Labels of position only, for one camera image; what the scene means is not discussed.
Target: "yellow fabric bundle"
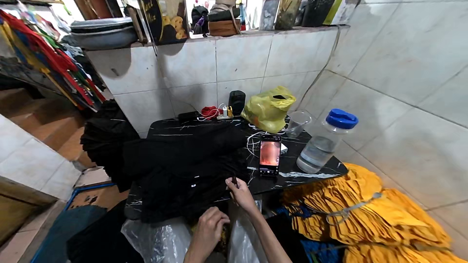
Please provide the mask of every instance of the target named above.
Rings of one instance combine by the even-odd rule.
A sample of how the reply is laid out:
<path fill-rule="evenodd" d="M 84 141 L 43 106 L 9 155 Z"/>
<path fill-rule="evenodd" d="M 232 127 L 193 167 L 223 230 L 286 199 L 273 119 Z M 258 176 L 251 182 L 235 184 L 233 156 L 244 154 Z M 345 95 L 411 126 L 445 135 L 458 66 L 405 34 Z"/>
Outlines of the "yellow fabric bundle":
<path fill-rule="evenodd" d="M 447 233 L 417 204 L 396 189 L 383 189 L 380 178 L 366 168 L 345 165 L 349 172 L 340 178 L 284 191 L 282 201 L 291 214 L 299 213 L 300 205 L 324 212 L 293 216 L 293 229 L 312 240 L 351 245 L 345 262 L 464 262 L 447 249 Z M 375 193 L 382 195 L 372 199 Z M 348 216 L 326 216 L 363 202 Z"/>
<path fill-rule="evenodd" d="M 346 263 L 466 263 L 448 250 L 417 251 L 408 247 L 381 245 L 349 246 L 344 252 Z"/>

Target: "water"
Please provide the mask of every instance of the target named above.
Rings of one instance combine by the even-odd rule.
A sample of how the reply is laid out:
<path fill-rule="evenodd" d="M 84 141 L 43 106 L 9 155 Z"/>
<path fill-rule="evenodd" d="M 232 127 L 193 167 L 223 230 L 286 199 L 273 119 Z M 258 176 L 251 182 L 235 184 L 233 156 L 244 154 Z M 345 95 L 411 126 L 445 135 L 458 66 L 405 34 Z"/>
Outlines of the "water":
<path fill-rule="evenodd" d="M 312 137 L 300 153 L 297 165 L 307 173 L 318 172 L 333 156 L 338 143 L 322 136 Z"/>

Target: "clear plastic bag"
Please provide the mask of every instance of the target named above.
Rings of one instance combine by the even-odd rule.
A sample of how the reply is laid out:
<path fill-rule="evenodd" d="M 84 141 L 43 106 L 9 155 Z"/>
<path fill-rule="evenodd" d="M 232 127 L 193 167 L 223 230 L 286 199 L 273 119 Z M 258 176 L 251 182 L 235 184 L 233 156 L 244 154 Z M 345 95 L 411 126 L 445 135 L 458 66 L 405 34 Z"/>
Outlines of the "clear plastic bag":
<path fill-rule="evenodd" d="M 262 201 L 255 201 L 262 209 Z M 228 263 L 268 263 L 260 239 L 245 211 L 229 203 L 229 215 L 232 224 L 229 240 Z"/>
<path fill-rule="evenodd" d="M 252 96 L 241 116 L 266 132 L 277 133 L 284 128 L 286 113 L 295 101 L 289 89 L 278 86 Z"/>
<path fill-rule="evenodd" d="M 145 263 L 183 263 L 192 239 L 183 218 L 156 224 L 127 220 L 121 231 Z"/>

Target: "bottle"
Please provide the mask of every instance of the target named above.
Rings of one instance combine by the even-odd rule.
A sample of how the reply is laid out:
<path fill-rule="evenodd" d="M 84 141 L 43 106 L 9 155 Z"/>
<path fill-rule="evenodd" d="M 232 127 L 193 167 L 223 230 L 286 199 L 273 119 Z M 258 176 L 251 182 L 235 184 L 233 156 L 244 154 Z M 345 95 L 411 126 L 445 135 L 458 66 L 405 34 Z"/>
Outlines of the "bottle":
<path fill-rule="evenodd" d="M 343 136 L 352 131 L 359 119 L 344 110 L 332 109 L 300 153 L 296 163 L 306 173 L 318 172 L 333 156 Z"/>

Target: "phone screen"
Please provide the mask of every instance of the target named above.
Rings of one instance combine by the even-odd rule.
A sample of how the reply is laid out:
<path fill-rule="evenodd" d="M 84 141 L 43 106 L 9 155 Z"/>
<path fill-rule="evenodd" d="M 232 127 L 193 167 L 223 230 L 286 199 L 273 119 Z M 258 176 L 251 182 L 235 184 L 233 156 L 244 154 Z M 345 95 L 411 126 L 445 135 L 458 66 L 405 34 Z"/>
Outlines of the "phone screen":
<path fill-rule="evenodd" d="M 278 166 L 280 150 L 279 142 L 263 141 L 260 145 L 260 164 Z"/>
<path fill-rule="evenodd" d="M 263 175 L 275 176 L 278 173 L 281 136 L 263 135 L 260 142 L 259 170 Z"/>

